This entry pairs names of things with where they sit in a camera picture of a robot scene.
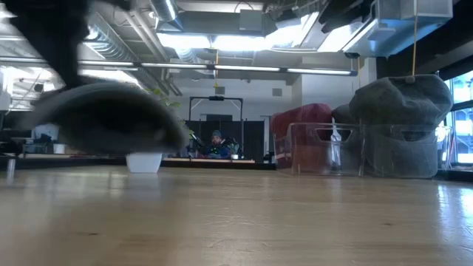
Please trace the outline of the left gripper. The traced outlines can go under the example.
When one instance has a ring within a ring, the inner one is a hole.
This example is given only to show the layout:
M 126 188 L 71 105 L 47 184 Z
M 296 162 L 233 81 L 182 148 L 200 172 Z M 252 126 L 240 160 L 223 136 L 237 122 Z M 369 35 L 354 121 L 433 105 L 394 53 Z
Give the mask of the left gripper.
M 5 0 L 10 23 L 26 38 L 82 41 L 89 35 L 90 0 Z M 52 42 L 50 66 L 69 88 L 84 85 L 78 74 L 78 42 Z

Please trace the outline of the maroon baseball cap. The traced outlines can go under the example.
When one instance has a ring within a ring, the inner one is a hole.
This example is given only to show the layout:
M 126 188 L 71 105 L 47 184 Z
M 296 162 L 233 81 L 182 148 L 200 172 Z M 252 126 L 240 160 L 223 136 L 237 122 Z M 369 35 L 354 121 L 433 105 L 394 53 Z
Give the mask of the maroon baseball cap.
M 324 103 L 310 103 L 273 115 L 276 167 L 291 174 L 320 172 L 327 165 L 327 142 L 333 133 L 324 128 L 332 123 L 332 109 Z

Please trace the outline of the small green potted plant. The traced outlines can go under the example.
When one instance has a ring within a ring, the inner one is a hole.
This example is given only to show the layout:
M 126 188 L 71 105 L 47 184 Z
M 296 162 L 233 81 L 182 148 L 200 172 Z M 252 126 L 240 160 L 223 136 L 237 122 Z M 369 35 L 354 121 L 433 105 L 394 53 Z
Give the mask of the small green potted plant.
M 133 174 L 156 174 L 163 158 L 169 154 L 180 153 L 191 141 L 193 131 L 175 109 L 180 106 L 169 99 L 162 89 L 147 89 L 157 102 L 140 116 L 142 120 L 133 129 L 150 138 L 150 150 L 134 151 L 126 155 L 128 171 Z

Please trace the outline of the person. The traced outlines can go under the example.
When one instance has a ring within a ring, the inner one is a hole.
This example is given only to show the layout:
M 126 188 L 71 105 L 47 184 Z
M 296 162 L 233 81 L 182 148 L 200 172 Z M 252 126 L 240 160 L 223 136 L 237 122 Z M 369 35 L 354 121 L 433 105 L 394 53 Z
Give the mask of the person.
M 201 151 L 201 155 L 211 159 L 231 159 L 236 144 L 234 138 L 223 137 L 220 130 L 214 130 L 210 145 Z

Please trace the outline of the long ceiling light fixture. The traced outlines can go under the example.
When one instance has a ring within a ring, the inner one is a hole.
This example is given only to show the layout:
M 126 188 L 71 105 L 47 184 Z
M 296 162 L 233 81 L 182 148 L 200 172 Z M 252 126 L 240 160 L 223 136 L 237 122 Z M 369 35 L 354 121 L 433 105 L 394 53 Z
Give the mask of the long ceiling light fixture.
M 143 67 L 143 68 L 163 68 L 163 69 L 191 69 L 191 70 L 211 70 L 211 71 L 240 71 L 240 72 L 277 72 L 285 74 L 303 75 L 340 75 L 356 76 L 355 70 L 343 69 L 320 69 L 320 68 L 296 68 L 296 67 L 274 67 L 274 66 L 240 66 L 222 64 L 178 64 L 178 63 L 146 63 L 128 61 L 79 61 L 83 66 L 94 67 Z

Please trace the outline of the grey ceiling box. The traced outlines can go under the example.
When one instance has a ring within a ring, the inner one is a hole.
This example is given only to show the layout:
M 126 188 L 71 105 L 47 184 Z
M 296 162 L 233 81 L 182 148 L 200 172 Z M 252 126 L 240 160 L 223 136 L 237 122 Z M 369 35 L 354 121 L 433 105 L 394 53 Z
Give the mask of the grey ceiling box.
M 260 10 L 240 10 L 239 29 L 242 31 L 261 32 L 262 12 Z

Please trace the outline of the clear plastic bin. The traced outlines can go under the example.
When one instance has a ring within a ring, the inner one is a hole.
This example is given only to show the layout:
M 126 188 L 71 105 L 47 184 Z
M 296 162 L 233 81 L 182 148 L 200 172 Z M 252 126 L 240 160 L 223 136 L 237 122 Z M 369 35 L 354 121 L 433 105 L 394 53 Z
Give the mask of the clear plastic bin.
M 448 126 L 291 123 L 275 137 L 278 171 L 429 179 L 449 167 Z

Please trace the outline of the black aluminium table frame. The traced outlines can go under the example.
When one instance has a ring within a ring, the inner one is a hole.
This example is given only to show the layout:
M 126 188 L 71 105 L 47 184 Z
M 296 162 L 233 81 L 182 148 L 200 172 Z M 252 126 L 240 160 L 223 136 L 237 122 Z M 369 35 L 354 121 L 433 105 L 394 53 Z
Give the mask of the black aluminium table frame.
M 124 158 L 92 158 L 92 157 L 73 157 L 73 158 L 17 158 L 16 169 L 35 169 L 35 168 L 66 168 L 81 166 L 124 166 Z M 238 170 L 261 170 L 275 171 L 276 164 L 270 163 L 243 163 L 242 161 L 226 163 L 223 161 L 211 160 L 209 162 L 196 161 L 176 161 L 168 158 L 160 164 L 162 167 L 170 168 L 223 168 Z

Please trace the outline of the round silver ventilation duct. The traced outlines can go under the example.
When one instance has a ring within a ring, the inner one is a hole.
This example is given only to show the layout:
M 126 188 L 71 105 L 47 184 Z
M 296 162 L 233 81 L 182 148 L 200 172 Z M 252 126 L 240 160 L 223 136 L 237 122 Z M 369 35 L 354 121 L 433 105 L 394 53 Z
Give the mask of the round silver ventilation duct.
M 175 0 L 149 0 L 153 12 L 160 21 L 169 22 L 177 18 Z

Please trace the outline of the black background rig frame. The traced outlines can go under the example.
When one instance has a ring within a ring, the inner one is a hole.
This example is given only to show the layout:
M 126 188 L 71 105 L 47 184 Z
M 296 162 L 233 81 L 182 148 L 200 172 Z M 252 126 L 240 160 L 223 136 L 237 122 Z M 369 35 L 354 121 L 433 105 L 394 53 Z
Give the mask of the black background rig frame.
M 239 107 L 239 115 L 240 115 L 240 128 L 241 128 L 241 132 L 243 133 L 244 132 L 244 122 L 245 122 L 245 119 L 243 118 L 243 103 L 244 103 L 244 100 L 243 98 L 226 98 L 224 96 L 218 96 L 218 95 L 215 95 L 215 96 L 208 96 L 208 97 L 202 97 L 202 96 L 191 96 L 189 98 L 189 107 L 188 107 L 188 121 L 191 121 L 191 113 L 192 113 L 192 110 L 198 106 L 199 103 L 197 103 L 196 105 L 192 105 L 192 102 L 194 99 L 199 99 L 199 103 L 201 102 L 201 100 L 209 100 L 209 101 L 225 101 L 225 100 L 229 100 L 229 101 L 233 101 L 233 100 L 237 100 L 240 102 L 240 107 Z

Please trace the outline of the rectangular silver ventilation duct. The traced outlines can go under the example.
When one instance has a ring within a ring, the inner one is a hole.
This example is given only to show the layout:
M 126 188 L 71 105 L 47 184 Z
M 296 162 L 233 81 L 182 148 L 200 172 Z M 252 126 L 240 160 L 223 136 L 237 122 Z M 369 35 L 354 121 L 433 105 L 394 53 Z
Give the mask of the rectangular silver ventilation duct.
M 389 57 L 452 17 L 453 0 L 375 0 L 368 22 L 342 51 L 364 57 Z

